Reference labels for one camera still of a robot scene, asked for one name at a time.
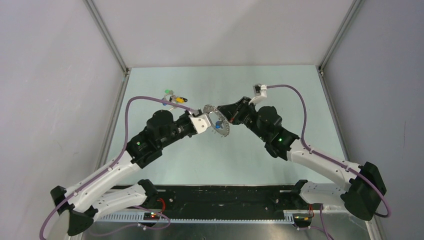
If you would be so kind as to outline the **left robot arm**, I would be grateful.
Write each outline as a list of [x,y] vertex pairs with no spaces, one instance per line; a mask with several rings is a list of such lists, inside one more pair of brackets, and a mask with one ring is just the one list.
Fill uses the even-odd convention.
[[64,221],[63,230],[58,223],[53,230],[62,238],[76,236],[105,215],[141,205],[153,208],[158,202],[158,192],[148,179],[117,192],[108,193],[108,190],[161,157],[165,147],[185,137],[202,134],[212,125],[206,111],[192,113],[187,110],[178,119],[174,119],[169,110],[156,111],[145,128],[126,142],[116,158],[71,187],[58,185],[51,190],[55,212]]

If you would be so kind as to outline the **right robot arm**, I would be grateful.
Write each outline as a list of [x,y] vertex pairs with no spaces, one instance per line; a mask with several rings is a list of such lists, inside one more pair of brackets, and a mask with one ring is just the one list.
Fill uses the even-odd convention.
[[302,165],[335,183],[341,193],[333,198],[334,205],[344,206],[364,221],[382,216],[377,209],[387,189],[375,164],[367,161],[360,165],[318,152],[282,126],[282,117],[275,107],[262,106],[256,110],[248,97],[217,109],[230,124],[243,124],[258,136],[272,157]]

